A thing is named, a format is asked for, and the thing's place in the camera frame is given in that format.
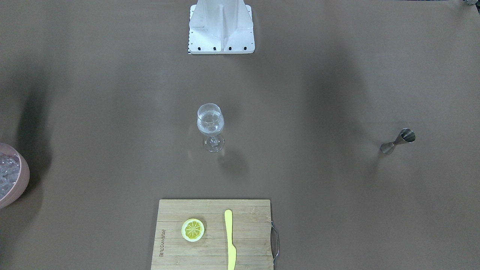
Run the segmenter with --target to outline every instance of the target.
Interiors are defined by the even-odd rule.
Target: pink bowl
[[[0,199],[0,209],[2,209],[18,199],[18,197],[20,197],[25,191],[28,185],[28,180],[30,179],[30,169],[22,155],[20,155],[20,153],[18,153],[13,147],[0,143],[0,152],[9,156],[17,155],[20,158],[20,172],[18,173],[17,182],[15,182],[7,195]]]

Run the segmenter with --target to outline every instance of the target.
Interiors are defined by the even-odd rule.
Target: yellow knife
[[[237,249],[233,245],[233,214],[232,210],[225,210],[225,227],[227,229],[227,247],[228,247],[228,270],[234,270],[237,263]]]

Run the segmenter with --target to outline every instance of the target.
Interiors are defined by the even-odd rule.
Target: water
[[[219,134],[224,124],[223,115],[216,110],[204,111],[197,119],[198,129],[205,136],[215,136]]]
[[[20,173],[20,160],[17,156],[0,153],[0,198],[12,189]]]

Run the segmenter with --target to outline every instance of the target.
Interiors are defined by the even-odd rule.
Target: lemon slice
[[[204,224],[198,219],[189,219],[181,227],[181,235],[189,242],[197,242],[205,232]]]

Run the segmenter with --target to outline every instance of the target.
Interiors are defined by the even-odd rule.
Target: white mounting bracket
[[[198,0],[190,7],[188,53],[253,53],[252,8],[243,0]]]

